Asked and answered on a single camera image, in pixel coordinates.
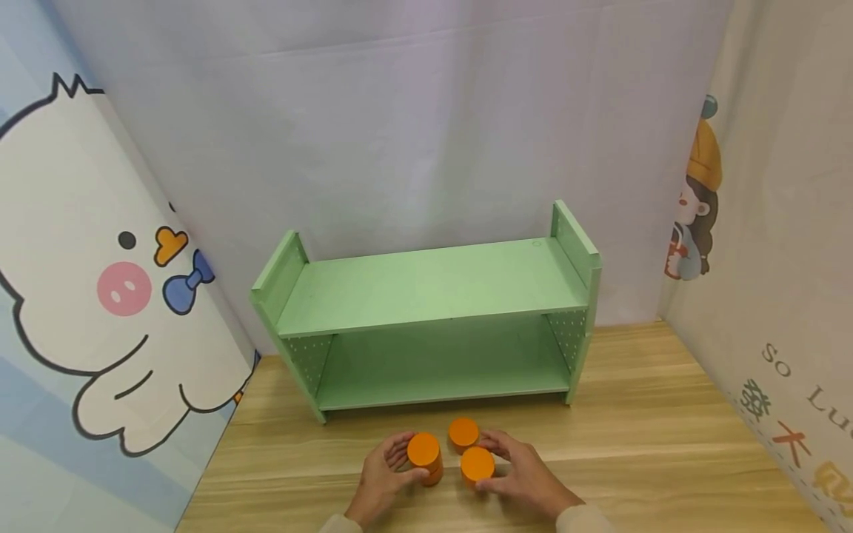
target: blue bow tie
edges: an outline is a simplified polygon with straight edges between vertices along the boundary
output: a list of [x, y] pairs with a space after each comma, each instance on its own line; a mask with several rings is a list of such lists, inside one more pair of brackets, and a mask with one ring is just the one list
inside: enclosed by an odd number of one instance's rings
[[163, 299], [173, 312], [186, 315], [195, 304], [195, 289], [202, 283], [215, 280], [213, 270], [201, 250], [193, 253], [193, 271], [189, 275], [174, 275], [163, 284]]

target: cartoon duck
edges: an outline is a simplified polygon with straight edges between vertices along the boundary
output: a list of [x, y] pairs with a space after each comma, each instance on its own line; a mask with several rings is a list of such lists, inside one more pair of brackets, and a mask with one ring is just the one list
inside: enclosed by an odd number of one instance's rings
[[252, 371], [209, 292], [204, 256], [157, 208], [111, 126], [106, 97], [58, 76], [0, 127], [0, 287], [30, 354], [88, 378], [78, 432], [128, 456], [190, 413], [239, 401]]
[[717, 221], [717, 190], [722, 183], [720, 147], [708, 124], [715, 114], [717, 100], [708, 95], [693, 138], [664, 267], [666, 275], [674, 280], [694, 280], [711, 269], [711, 228]]

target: green shelf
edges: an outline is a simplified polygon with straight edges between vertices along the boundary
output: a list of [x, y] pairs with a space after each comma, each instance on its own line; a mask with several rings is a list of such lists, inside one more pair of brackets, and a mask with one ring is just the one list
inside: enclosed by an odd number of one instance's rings
[[547, 237], [307, 264], [276, 327], [297, 337], [585, 306], [580, 277]]
[[551, 235], [310, 262], [288, 232], [250, 299], [317, 418], [577, 389], [601, 258], [561, 201]]
[[569, 371], [541, 315], [471, 318], [340, 335], [321, 410], [567, 392]]

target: wrist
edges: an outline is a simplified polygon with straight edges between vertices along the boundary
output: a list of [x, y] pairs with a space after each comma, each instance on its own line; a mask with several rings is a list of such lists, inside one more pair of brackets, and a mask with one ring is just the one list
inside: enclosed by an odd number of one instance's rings
[[356, 493], [350, 502], [350, 506], [344, 511], [344, 517], [358, 524], [358, 527], [364, 531], [374, 520], [375, 513], [371, 510], [371, 507], [361, 495]]
[[584, 505], [585, 503], [568, 488], [560, 486], [560, 490], [555, 490], [548, 498], [544, 510], [552, 520], [556, 520], [569, 507]]

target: orange wooden block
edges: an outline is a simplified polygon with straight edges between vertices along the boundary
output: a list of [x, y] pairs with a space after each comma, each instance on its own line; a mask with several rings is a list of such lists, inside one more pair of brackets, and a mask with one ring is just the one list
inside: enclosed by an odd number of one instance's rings
[[409, 441], [406, 453], [409, 456], [409, 462], [412, 464], [412, 467], [426, 468], [430, 472], [428, 478], [421, 480], [421, 484], [425, 487], [430, 487], [438, 483], [442, 475], [444, 475], [444, 468], [441, 464], [441, 448], [438, 446], [438, 439], [432, 434], [416, 434]]
[[495, 458], [488, 449], [472, 446], [462, 454], [462, 479], [471, 489], [480, 479], [491, 478], [495, 475]]
[[479, 441], [479, 428], [477, 422], [462, 416], [450, 422], [448, 435], [456, 453], [462, 455]]
[[436, 469], [436, 471], [431, 473], [426, 478], [423, 478], [421, 480], [421, 484], [425, 487], [432, 487], [434, 484], [441, 481], [441, 478], [443, 477], [443, 475], [444, 475], [444, 465], [442, 465], [441, 463], [438, 463], [438, 468]]

